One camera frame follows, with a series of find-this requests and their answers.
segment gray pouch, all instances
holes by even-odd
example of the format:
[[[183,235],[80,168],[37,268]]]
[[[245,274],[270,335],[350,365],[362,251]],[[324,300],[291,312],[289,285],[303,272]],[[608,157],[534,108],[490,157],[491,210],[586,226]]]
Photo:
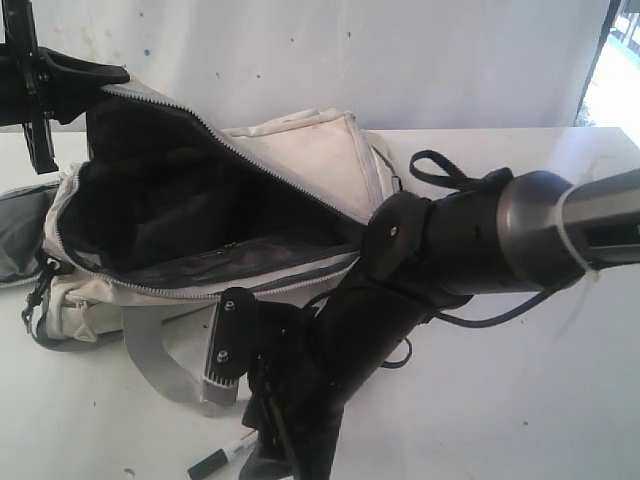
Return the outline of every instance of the gray pouch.
[[[35,255],[58,185],[56,181],[0,195],[0,288],[29,283],[40,273]]]

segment white wall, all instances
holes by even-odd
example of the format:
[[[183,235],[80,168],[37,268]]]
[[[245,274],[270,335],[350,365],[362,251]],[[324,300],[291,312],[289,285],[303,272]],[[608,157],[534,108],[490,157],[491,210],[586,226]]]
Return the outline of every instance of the white wall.
[[[223,127],[573,123],[609,0],[35,0],[40,43],[126,64]]]

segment marker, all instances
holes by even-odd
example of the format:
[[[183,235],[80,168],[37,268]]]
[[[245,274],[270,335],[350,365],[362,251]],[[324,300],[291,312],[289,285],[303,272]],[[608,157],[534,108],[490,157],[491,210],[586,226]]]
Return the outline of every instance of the marker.
[[[233,462],[245,450],[258,441],[258,432],[252,430],[237,442],[233,442],[220,450],[215,451],[207,458],[191,467],[187,472],[191,480],[204,480],[213,475],[225,465]]]

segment screw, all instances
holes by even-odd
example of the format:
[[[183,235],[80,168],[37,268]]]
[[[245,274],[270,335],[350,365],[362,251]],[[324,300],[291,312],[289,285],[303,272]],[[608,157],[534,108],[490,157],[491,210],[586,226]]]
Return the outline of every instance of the screw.
[[[218,363],[227,363],[229,361],[229,352],[226,350],[220,350],[218,352],[218,356],[216,357],[216,362]]]

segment wire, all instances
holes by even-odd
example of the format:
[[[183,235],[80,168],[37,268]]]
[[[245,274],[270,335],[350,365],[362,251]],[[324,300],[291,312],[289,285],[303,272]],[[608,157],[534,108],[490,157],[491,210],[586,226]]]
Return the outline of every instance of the wire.
[[[545,290],[541,291],[540,293],[537,293],[536,295],[534,295],[533,297],[531,297],[529,300],[525,301],[524,303],[521,303],[517,307],[509,310],[508,312],[503,313],[502,315],[498,315],[496,317],[488,318],[486,320],[466,320],[464,318],[455,317],[453,315],[448,315],[448,314],[442,313],[442,312],[436,312],[436,313],[433,314],[433,316],[435,318],[439,319],[439,320],[444,321],[444,322],[448,322],[448,323],[451,323],[453,325],[457,325],[458,327],[464,327],[464,328],[490,328],[490,327],[495,327],[497,325],[501,325],[501,324],[503,324],[505,322],[508,322],[509,320],[512,320],[515,317],[517,317],[519,315],[522,315],[525,312],[528,312],[533,307],[536,307],[536,306],[540,305],[542,302],[544,302],[551,295],[554,295],[555,293],[558,293],[560,290],[562,290],[565,287],[569,286],[574,281],[576,281],[578,278],[580,278],[579,275],[578,276],[572,276],[572,277],[569,277],[569,278],[564,278],[561,281],[557,282],[556,284],[552,285],[551,287],[546,288]]]
[[[411,341],[408,338],[405,338],[404,341],[407,344],[407,347],[409,347],[409,350],[407,351],[407,354],[405,355],[405,357],[398,362],[389,362],[388,360],[385,362],[382,362],[382,365],[380,365],[381,368],[386,368],[389,370],[397,370],[399,368],[404,367],[407,363],[409,363],[409,360],[411,360],[411,356],[413,355],[413,345],[411,345]]]

